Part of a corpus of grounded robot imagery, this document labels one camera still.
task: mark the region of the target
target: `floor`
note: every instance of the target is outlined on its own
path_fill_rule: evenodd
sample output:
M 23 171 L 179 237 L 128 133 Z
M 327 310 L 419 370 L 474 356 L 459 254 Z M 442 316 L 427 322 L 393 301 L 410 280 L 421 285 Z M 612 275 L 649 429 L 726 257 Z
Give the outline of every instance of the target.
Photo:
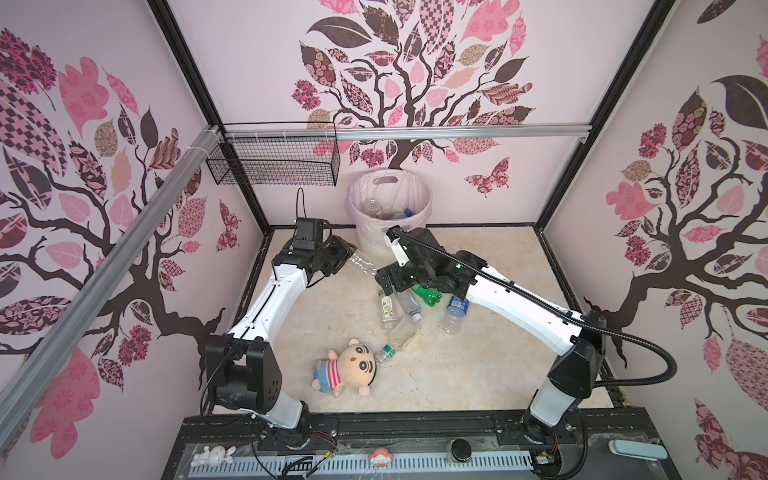
M 566 302 L 530 227 L 455 227 L 431 229 L 448 252 L 468 250 L 500 273 L 545 299 Z M 354 229 L 334 230 L 358 244 Z M 277 230 L 268 262 L 293 234 Z M 263 269 L 253 300 L 263 289 Z M 353 265 L 306 290 L 294 303 L 273 344 L 283 388 L 305 401 L 312 412 L 525 409 L 546 377 L 555 355 L 531 334 L 482 306 L 470 305 L 462 331 L 438 328 L 449 298 L 424 306 L 423 327 L 391 363 L 376 373 L 368 397 L 348 388 L 338 399 L 312 390 L 313 368 L 328 349 L 338 353 L 352 338 L 372 351 L 386 344 L 377 310 L 378 286 Z M 583 407 L 612 407 L 597 389 Z M 217 407 L 215 412 L 224 412 Z

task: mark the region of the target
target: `plush doll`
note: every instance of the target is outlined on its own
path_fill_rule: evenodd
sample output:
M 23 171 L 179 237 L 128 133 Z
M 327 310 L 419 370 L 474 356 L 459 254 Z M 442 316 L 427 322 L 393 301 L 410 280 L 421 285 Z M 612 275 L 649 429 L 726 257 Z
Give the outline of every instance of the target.
M 376 361 L 373 352 L 355 339 L 349 341 L 341 355 L 328 350 L 327 360 L 318 360 L 315 365 L 312 388 L 323 393 L 331 392 L 338 398 L 344 386 L 353 386 L 362 396 L 371 393 L 370 384 L 376 376 Z

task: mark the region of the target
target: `green plastic bottle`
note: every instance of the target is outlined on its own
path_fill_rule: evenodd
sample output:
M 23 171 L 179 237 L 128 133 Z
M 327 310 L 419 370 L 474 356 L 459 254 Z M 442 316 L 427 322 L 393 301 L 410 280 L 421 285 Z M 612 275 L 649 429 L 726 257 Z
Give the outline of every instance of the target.
M 411 290 L 413 290 L 413 293 L 420 296 L 429 306 L 435 306 L 442 298 L 442 293 L 433 288 L 424 288 L 421 285 L 414 285 L 411 287 Z

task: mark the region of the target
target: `butterfly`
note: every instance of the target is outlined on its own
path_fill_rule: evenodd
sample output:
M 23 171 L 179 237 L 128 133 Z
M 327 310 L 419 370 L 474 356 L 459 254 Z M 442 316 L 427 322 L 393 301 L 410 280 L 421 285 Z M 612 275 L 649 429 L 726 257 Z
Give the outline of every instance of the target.
M 240 225 L 240 220 L 237 219 L 237 215 L 231 214 L 230 209 L 224 202 L 219 200 L 219 211 L 221 212 L 221 220 L 224 220 L 224 232 L 219 236 L 219 240 L 216 242 L 216 251 L 220 252 L 225 248 L 234 248 L 237 243 L 237 234 L 235 230 Z
M 509 185 L 507 185 L 507 182 L 509 181 L 509 175 L 504 173 L 507 170 L 509 170 L 509 157 L 506 157 L 504 160 L 498 162 L 498 164 L 493 168 L 493 171 L 489 177 L 486 177 L 485 175 L 470 175 L 464 180 L 468 181 L 470 185 L 477 187 L 478 192 L 485 195 L 487 198 L 488 192 L 493 190 L 494 186 L 503 186 L 509 188 Z

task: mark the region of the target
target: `wire mesh basket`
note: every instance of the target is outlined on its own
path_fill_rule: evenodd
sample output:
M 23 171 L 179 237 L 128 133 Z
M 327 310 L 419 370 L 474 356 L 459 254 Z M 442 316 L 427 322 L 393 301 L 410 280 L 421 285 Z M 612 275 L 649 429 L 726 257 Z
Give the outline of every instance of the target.
M 207 158 L 217 184 L 333 185 L 339 177 L 339 143 L 332 122 L 303 124 L 307 129 L 263 130 L 227 135 Z

